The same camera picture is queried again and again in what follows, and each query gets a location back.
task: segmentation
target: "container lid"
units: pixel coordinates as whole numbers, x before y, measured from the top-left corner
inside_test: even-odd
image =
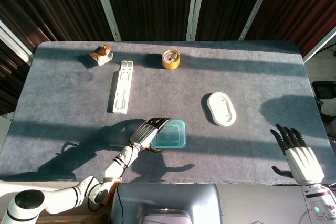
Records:
[[[185,124],[182,120],[171,120],[156,135],[151,145],[154,148],[184,148]]]
[[[228,127],[236,121],[237,114],[228,95],[213,93],[209,96],[207,104],[214,122],[219,126]]]

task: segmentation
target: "robot finger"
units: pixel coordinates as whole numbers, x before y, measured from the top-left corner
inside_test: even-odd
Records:
[[[287,127],[284,127],[284,129],[287,132],[287,134],[289,135],[290,140],[291,140],[293,146],[294,147],[300,147],[299,141],[296,138],[295,134],[290,129],[288,129]]]
[[[150,125],[153,125],[154,122],[156,122],[158,120],[158,118],[150,118],[148,120],[148,122],[146,122],[146,124],[150,124]]]
[[[163,149],[157,149],[157,148],[154,148],[153,146],[149,146],[148,151],[154,152],[154,153],[159,153],[159,152],[162,152]]]
[[[141,134],[141,132],[143,132],[144,131],[144,129],[146,128],[146,124],[141,124],[138,128],[137,128],[137,130],[133,133],[133,135],[132,135],[132,137],[138,137],[139,136],[139,134]]]
[[[296,136],[296,138],[297,138],[300,146],[307,147],[306,142],[304,141],[301,133],[298,130],[294,129],[294,128],[291,128],[291,131],[295,134],[295,136]]]
[[[280,170],[280,169],[279,169],[278,167],[276,167],[276,166],[272,166],[272,170],[273,170],[276,174],[279,174],[280,176],[288,177],[288,178],[294,178],[292,172],[289,171],[289,170]]]
[[[151,123],[156,128],[159,128],[160,124],[164,121],[164,118],[156,118],[156,120]]]
[[[145,127],[142,129],[142,131],[139,132],[139,134],[137,135],[137,137],[138,138],[142,138],[142,137],[148,136],[154,130],[155,130],[155,128],[153,126],[146,124]]]
[[[163,129],[163,127],[167,124],[167,122],[169,122],[171,120],[171,118],[163,118],[162,120],[160,120],[160,122],[158,123],[158,125],[156,126],[159,131],[161,129]]]
[[[270,132],[273,134],[273,136],[275,137],[275,139],[278,141],[278,144],[279,144],[279,146],[280,146],[283,154],[286,155],[285,154],[285,150],[287,150],[288,147],[287,147],[286,143],[284,142],[284,140],[282,139],[282,137],[275,130],[270,130]]]
[[[284,139],[284,142],[286,143],[288,148],[293,148],[293,143],[288,135],[288,133],[285,131],[283,127],[281,127],[279,124],[276,125],[278,130],[280,131],[280,134],[282,135],[282,138]]]

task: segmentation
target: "floor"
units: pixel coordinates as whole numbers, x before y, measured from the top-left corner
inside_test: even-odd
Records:
[[[336,57],[331,50],[314,56],[306,63],[311,82],[336,80]],[[0,149],[10,126],[10,120],[0,117]],[[336,125],[328,131],[336,130]],[[0,218],[6,212],[15,194],[27,189],[55,190],[75,185],[76,182],[0,182]],[[217,185],[223,212],[224,224],[283,224],[299,223],[301,216],[308,210],[301,187],[269,185]],[[91,214],[86,204],[62,215]],[[318,223],[310,213],[305,214],[301,224]]]

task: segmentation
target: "white plastic holder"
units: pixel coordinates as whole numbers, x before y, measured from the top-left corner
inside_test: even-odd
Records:
[[[216,92],[209,96],[207,105],[216,124],[223,127],[231,126],[237,119],[237,114],[228,95]]]
[[[133,61],[121,62],[120,71],[118,74],[118,82],[116,95],[113,102],[113,113],[127,114],[128,102],[131,91],[131,82],[133,74]]]

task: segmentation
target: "dark brown curtain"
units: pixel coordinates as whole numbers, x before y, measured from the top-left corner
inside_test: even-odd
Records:
[[[113,40],[100,0],[0,3],[0,19],[33,52],[43,41]]]
[[[237,40],[256,0],[202,0],[196,40]]]
[[[122,40],[186,40],[190,0],[110,0]]]
[[[336,0],[264,0],[245,39],[290,40],[306,55],[336,25]]]
[[[0,115],[13,112],[29,66],[0,41]]]

